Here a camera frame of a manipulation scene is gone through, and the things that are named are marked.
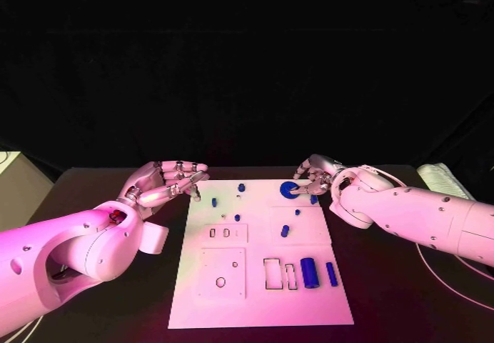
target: white board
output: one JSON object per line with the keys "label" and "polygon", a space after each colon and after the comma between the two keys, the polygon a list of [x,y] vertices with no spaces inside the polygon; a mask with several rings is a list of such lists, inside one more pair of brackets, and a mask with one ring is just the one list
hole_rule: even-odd
{"label": "white board", "polygon": [[[190,202],[170,329],[353,324],[320,203],[311,204],[307,194],[284,198],[285,181],[199,183],[202,201]],[[239,183],[245,192],[238,191]],[[287,237],[281,237],[284,225],[291,227]],[[304,287],[305,257],[316,261],[320,287],[314,289]],[[280,259],[282,289],[267,289],[265,259]],[[330,285],[327,262],[334,265],[337,287]],[[285,264],[294,265],[294,275]],[[297,282],[297,290],[288,289],[288,281]]]}

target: robotic hand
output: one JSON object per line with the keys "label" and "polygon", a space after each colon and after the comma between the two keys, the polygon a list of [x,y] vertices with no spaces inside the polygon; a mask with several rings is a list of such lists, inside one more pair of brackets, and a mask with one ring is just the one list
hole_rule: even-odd
{"label": "robotic hand", "polygon": [[[347,168],[314,154],[298,167],[294,179],[308,171],[311,184],[291,194],[331,191],[331,212],[354,227],[380,228],[432,249],[494,266],[494,206],[447,194],[406,187],[370,166]],[[386,175],[402,186],[395,187]]]}
{"label": "robotic hand", "polygon": [[0,233],[0,337],[115,279],[138,250],[161,253],[167,228],[144,220],[180,193],[200,201],[206,170],[192,162],[150,162],[117,201]]}

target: robotic arm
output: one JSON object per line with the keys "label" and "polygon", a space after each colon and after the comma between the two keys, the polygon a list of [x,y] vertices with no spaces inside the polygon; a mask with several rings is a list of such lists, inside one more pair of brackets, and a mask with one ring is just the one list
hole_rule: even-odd
{"label": "robotic arm", "polygon": [[0,337],[115,279],[138,250],[161,253],[167,228],[146,219],[180,193],[200,201],[206,170],[192,162],[150,162],[117,201],[0,233]]}
{"label": "robotic arm", "polygon": [[[347,168],[314,154],[294,178],[308,171],[313,183],[291,194],[331,192],[331,212],[354,227],[372,223],[418,244],[494,266],[494,206],[442,193],[406,187],[370,166]],[[402,186],[382,177],[386,175]]]}

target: dark table surface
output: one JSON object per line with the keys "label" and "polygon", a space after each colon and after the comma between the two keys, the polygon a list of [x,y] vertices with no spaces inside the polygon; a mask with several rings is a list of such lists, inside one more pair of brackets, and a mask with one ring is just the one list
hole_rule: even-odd
{"label": "dark table surface", "polygon": [[[411,166],[378,166],[426,188]],[[210,168],[212,179],[290,179],[294,168]],[[134,169],[71,169],[30,219],[39,222],[115,198]],[[320,197],[354,325],[167,329],[189,197],[150,221],[170,228],[160,255],[138,252],[127,272],[51,312],[29,342],[491,342],[494,312],[460,298],[431,275],[412,242],[376,225],[347,225]]]}

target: oval hole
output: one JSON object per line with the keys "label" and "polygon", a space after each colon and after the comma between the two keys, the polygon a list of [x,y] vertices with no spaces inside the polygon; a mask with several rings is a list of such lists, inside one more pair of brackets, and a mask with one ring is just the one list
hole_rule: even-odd
{"label": "oval hole", "polygon": [[23,272],[23,262],[20,261],[20,259],[13,259],[10,261],[10,268],[13,269],[13,272],[20,275],[20,273]]}
{"label": "oval hole", "polygon": [[225,286],[225,283],[226,283],[225,277],[219,277],[219,278],[216,279],[216,286],[218,286],[219,288],[222,288],[222,287]]}

